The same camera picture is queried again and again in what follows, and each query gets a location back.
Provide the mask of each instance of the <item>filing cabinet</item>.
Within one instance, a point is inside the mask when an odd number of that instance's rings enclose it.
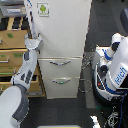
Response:
[[[76,98],[92,0],[24,0],[30,29],[43,37],[38,54],[48,99]]]

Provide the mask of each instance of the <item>white robot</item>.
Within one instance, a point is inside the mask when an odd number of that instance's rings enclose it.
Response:
[[[20,122],[29,110],[26,91],[30,87],[33,73],[37,64],[37,48],[42,41],[29,39],[25,36],[25,45],[28,49],[23,55],[23,64],[17,74],[11,79],[12,87],[6,89],[0,96],[0,128],[20,128]]]
[[[117,104],[128,89],[128,37],[116,33],[110,47],[96,47],[92,69],[94,94],[106,105]]]

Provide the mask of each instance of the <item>gray floor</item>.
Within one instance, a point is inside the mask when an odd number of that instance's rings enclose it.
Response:
[[[109,46],[114,33],[119,32],[124,36],[127,35],[120,22],[120,12],[127,6],[127,0],[125,2],[106,0],[104,3],[97,0],[92,1],[89,31],[85,45],[86,53],[92,52],[92,44]],[[81,79],[91,81],[89,67],[83,66]],[[87,91],[90,88],[90,83],[81,80],[80,88]],[[91,115],[98,117],[101,127],[105,123],[101,110],[96,109],[98,104],[92,90],[89,93],[79,91],[77,99],[30,98],[29,100],[29,114],[21,124],[21,128],[36,128],[40,125],[79,125],[84,128],[92,128]]]

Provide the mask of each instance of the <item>label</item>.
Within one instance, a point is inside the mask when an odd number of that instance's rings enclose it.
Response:
[[[9,67],[9,69],[13,69],[12,67]]]
[[[49,5],[48,3],[37,3],[37,9],[39,16],[48,17],[49,16]]]
[[[118,67],[116,73],[114,74],[113,80],[114,83],[120,87],[120,85],[122,84],[122,82],[124,81],[125,77],[127,76],[127,70],[124,66],[122,66],[120,64],[120,66]]]
[[[8,38],[14,38],[12,33],[7,33]]]
[[[6,55],[0,55],[1,57],[6,57]]]
[[[23,53],[13,53],[15,58],[22,58]]]
[[[8,13],[20,13],[20,9],[7,9]]]

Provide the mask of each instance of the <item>drawer handle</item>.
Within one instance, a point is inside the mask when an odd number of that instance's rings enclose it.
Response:
[[[2,72],[2,73],[0,73],[0,75],[13,75],[13,74],[16,74],[16,71],[14,71],[14,72]]]
[[[0,61],[0,63],[8,63],[9,59],[7,59],[6,61]]]
[[[68,64],[70,62],[71,62],[71,60],[67,60],[66,62],[63,62],[63,63],[57,63],[57,62],[50,61],[50,63],[55,64],[55,65],[58,65],[58,66],[65,65],[65,64]]]
[[[67,79],[63,79],[63,80],[52,80],[52,82],[55,82],[57,84],[65,84],[67,82],[69,82],[70,80]]]

